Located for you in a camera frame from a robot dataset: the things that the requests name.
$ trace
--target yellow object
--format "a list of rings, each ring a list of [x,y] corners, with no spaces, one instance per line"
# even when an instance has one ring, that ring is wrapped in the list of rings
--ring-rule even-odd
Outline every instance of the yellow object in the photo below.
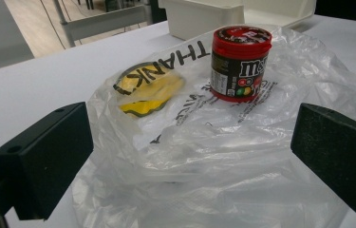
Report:
[[[145,63],[127,69],[114,87],[122,94],[119,108],[124,113],[143,117],[161,110],[183,85],[176,72]]]

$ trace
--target white plastic box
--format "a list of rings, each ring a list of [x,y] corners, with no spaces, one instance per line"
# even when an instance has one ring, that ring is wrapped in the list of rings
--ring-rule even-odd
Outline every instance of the white plastic box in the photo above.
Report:
[[[312,16],[316,0],[159,0],[170,33],[188,40],[237,24],[291,27]]]

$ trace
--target screw hole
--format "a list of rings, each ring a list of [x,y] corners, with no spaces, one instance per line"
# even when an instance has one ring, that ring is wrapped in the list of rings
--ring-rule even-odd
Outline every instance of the screw hole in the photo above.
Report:
[[[10,153],[10,154],[12,154],[12,153],[17,153],[18,151],[20,151],[21,150],[21,146],[20,145],[15,145],[15,146],[13,146],[13,147],[10,147],[8,150],[7,150],[7,152],[8,153]]]

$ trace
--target jar lid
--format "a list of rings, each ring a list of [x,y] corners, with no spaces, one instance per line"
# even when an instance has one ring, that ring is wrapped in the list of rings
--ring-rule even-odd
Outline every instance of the jar lid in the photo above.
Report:
[[[214,32],[213,51],[219,55],[241,59],[267,54],[272,47],[272,35],[248,26],[220,28]]]

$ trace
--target crumpled plastic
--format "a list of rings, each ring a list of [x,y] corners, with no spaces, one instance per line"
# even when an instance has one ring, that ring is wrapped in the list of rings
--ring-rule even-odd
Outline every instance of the crumpled plastic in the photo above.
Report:
[[[210,89],[206,33],[148,56],[185,80],[165,107],[136,118],[106,80],[87,103],[95,150],[72,183],[82,227],[339,227],[348,210],[290,150],[301,103],[356,120],[356,74],[319,40],[272,33],[258,98],[220,101]]]

